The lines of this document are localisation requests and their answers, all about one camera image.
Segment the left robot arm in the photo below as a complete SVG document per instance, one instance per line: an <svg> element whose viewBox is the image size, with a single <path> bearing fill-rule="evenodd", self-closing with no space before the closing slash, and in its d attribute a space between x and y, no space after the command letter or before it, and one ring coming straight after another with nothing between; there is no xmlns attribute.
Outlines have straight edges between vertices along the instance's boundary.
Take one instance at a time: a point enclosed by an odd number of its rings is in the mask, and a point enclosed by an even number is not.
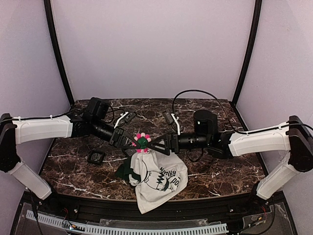
<svg viewBox="0 0 313 235"><path fill-rule="evenodd" d="M18 156L18 144L51 138L94 135L116 148L143 148L139 138L132 137L117 125L111 126L103 121L109 107L105 100L93 97L81 113L70 111L57 116L34 118L3 114L0 118L1 171L12 175L39 199L45 200L52 194L52 189Z"/></svg>

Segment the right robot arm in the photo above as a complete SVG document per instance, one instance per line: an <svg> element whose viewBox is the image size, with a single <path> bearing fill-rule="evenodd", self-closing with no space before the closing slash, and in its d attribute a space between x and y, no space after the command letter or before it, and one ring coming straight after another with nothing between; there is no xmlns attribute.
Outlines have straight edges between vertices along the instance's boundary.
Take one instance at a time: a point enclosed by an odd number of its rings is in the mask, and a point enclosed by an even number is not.
<svg viewBox="0 0 313 235"><path fill-rule="evenodd" d="M208 110L193 114L194 132L165 134L148 143L148 148L169 155L180 150L207 149L218 159L245 154L285 150L281 163L255 184L253 200L266 201L294 176L313 168L313 137L298 116L287 122L254 131L218 131L217 115Z"/></svg>

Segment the pink flower brooch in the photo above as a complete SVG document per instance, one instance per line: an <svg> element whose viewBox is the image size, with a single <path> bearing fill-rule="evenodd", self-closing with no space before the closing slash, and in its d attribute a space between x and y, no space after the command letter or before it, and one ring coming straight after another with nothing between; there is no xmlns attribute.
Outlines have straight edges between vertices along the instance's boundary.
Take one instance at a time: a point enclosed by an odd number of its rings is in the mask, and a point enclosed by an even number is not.
<svg viewBox="0 0 313 235"><path fill-rule="evenodd" d="M136 149L137 153L147 153L148 152L148 143L151 141L150 135L145 133L137 133L134 139L140 144L140 148Z"/></svg>

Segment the white and green garment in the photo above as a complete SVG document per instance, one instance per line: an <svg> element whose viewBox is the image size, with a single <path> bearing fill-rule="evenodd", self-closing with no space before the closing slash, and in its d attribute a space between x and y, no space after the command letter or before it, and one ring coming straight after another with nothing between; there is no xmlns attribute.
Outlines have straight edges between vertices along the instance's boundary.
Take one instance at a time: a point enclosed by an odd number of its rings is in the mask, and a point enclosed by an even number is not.
<svg viewBox="0 0 313 235"><path fill-rule="evenodd" d="M188 183L187 166L176 154L166 156L154 150L133 154L119 166L115 175L135 188L141 214L172 199Z"/></svg>

